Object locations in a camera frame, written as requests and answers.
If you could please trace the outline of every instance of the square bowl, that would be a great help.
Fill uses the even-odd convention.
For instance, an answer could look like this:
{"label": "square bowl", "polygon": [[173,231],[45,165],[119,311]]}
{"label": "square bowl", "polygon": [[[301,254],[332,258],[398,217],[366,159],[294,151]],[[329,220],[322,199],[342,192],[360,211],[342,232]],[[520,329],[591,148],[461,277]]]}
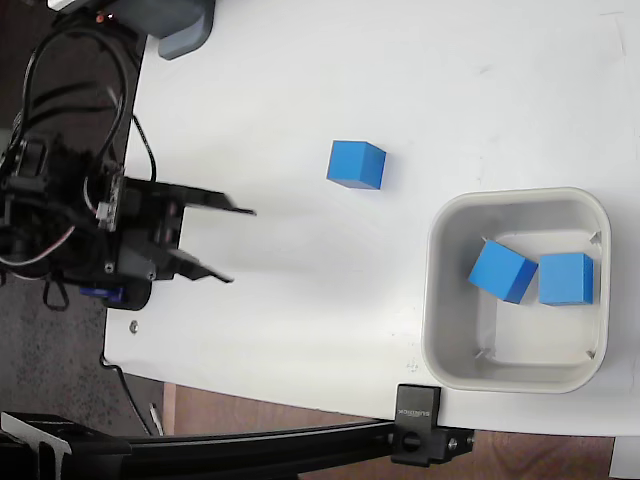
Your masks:
{"label": "square bowl", "polygon": [[[594,261],[592,305],[538,302],[538,274],[519,305],[468,281],[487,239],[538,262],[582,252]],[[443,385],[462,390],[566,393],[589,381],[607,347],[611,226],[577,188],[462,195],[434,220],[422,349]]]}

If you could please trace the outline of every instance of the black bracket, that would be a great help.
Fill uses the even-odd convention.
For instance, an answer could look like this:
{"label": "black bracket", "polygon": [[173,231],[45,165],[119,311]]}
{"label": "black bracket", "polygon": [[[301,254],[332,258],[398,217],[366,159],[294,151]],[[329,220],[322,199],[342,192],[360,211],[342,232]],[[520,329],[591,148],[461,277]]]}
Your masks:
{"label": "black bracket", "polygon": [[438,427],[440,388],[398,385],[391,461],[428,467],[473,450],[474,431]]}
{"label": "black bracket", "polygon": [[400,385],[396,421],[198,437],[110,437],[55,415],[2,413],[0,460],[35,480],[288,479],[391,455],[428,467],[473,449],[473,430],[437,426],[440,389]]}

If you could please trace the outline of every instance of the blue block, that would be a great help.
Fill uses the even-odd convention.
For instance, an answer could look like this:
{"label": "blue block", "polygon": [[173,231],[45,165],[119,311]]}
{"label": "blue block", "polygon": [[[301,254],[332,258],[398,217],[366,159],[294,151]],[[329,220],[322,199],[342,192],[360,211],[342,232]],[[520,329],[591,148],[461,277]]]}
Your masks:
{"label": "blue block", "polygon": [[593,260],[584,253],[560,253],[541,257],[540,303],[593,303]]}
{"label": "blue block", "polygon": [[469,281],[505,302],[520,303],[538,264],[488,240]]}
{"label": "blue block", "polygon": [[387,154],[367,142],[334,141],[327,178],[349,188],[380,189]]}

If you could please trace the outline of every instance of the wooden floor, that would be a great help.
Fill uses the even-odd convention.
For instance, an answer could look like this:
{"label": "wooden floor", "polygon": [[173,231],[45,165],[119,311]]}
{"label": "wooden floor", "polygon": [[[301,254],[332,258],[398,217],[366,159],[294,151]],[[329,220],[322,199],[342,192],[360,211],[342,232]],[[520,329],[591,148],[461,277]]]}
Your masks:
{"label": "wooden floor", "polygon": [[[329,425],[357,419],[168,385],[168,433],[236,433]],[[309,480],[605,479],[612,438],[478,432],[473,453],[429,469],[393,465],[388,458],[305,474]]]}

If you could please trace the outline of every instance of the white table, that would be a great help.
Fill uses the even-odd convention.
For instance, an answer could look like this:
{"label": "white table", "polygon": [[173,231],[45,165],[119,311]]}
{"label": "white table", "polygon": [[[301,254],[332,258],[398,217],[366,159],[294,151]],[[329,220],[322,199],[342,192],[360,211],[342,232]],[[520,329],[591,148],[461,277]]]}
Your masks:
{"label": "white table", "polygon": [[[613,230],[604,364],[566,395],[446,390],[468,428],[640,435],[640,7],[591,0],[219,0],[213,33],[167,62],[151,40],[135,110],[162,181],[258,216],[189,210],[181,247],[232,274],[157,282],[111,310],[130,373],[393,418],[421,355],[425,258],[464,192],[577,186]],[[381,191],[325,179],[334,139],[388,152]],[[147,177],[136,133],[129,175]],[[129,332],[131,320],[139,331]]]}

